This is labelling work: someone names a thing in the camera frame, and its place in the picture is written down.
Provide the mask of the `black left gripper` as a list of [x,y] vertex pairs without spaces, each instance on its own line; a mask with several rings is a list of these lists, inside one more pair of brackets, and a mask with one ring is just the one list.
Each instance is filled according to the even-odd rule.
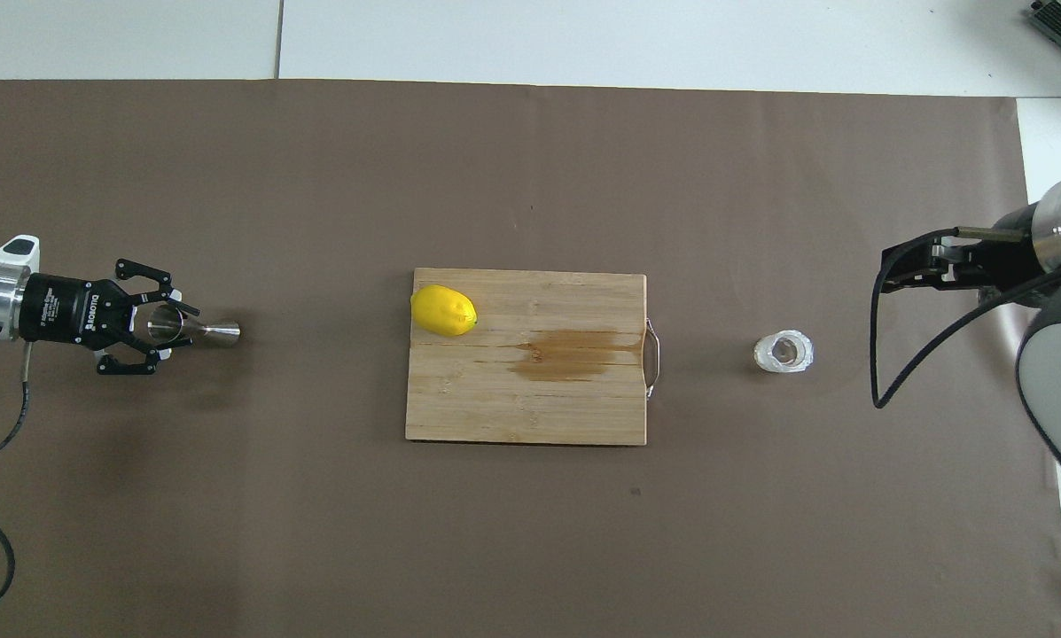
[[[81,280],[69,277],[29,277],[23,292],[23,339],[95,348],[95,370],[100,375],[153,375],[158,364],[172,354],[172,343],[153,344],[133,335],[134,307],[164,303],[182,315],[199,316],[201,308],[182,301],[168,271],[118,259],[115,275],[120,280],[144,278],[156,290],[127,294],[112,279]],[[107,348],[125,345],[144,356],[125,363]]]

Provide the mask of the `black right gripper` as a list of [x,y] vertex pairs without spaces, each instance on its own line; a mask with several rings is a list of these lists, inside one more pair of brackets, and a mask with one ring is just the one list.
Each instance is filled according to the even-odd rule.
[[[964,238],[979,232],[978,244],[969,247],[964,274],[971,284],[1024,284],[1043,275],[1033,246],[1036,205],[1004,215],[989,229],[964,227]],[[953,246],[956,232],[926,232],[881,253],[881,292],[903,288],[936,288],[945,282],[952,268],[963,261],[963,251]],[[994,286],[979,290],[979,306],[1027,307],[1025,296],[1007,300],[1008,291]]]

